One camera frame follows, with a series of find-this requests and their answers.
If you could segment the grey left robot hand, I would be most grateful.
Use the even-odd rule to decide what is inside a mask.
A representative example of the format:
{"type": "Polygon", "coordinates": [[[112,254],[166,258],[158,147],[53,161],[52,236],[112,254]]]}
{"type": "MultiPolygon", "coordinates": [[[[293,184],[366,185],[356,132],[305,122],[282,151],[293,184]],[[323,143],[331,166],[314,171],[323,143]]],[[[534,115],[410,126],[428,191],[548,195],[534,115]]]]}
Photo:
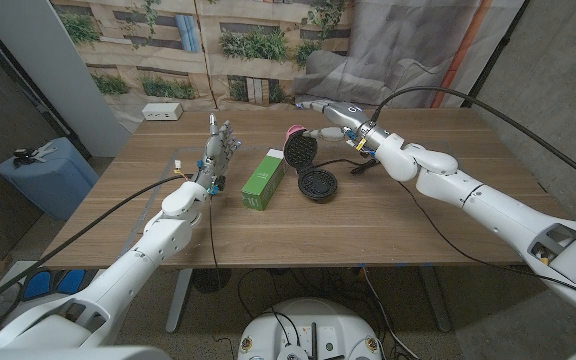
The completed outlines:
{"type": "Polygon", "coordinates": [[[230,122],[218,124],[216,115],[209,115],[209,138],[203,157],[198,161],[198,171],[191,180],[203,186],[210,195],[223,191],[228,164],[241,142],[233,134],[230,122]]]}

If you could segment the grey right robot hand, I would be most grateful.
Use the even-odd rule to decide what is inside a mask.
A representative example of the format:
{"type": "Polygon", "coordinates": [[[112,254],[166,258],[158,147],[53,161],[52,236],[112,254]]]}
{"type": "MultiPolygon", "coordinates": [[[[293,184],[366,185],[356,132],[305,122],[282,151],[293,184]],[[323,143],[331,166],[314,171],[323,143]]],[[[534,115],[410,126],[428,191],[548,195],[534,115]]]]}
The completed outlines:
{"type": "Polygon", "coordinates": [[[365,146],[377,150],[384,143],[394,143],[402,147],[404,140],[395,133],[389,133],[377,126],[356,105],[347,102],[333,102],[329,100],[314,100],[297,103],[301,109],[311,109],[322,113],[334,126],[318,130],[306,130],[304,137],[323,139],[328,141],[342,141],[350,139],[349,132],[354,135],[354,142],[358,144],[364,140],[365,146]]]}

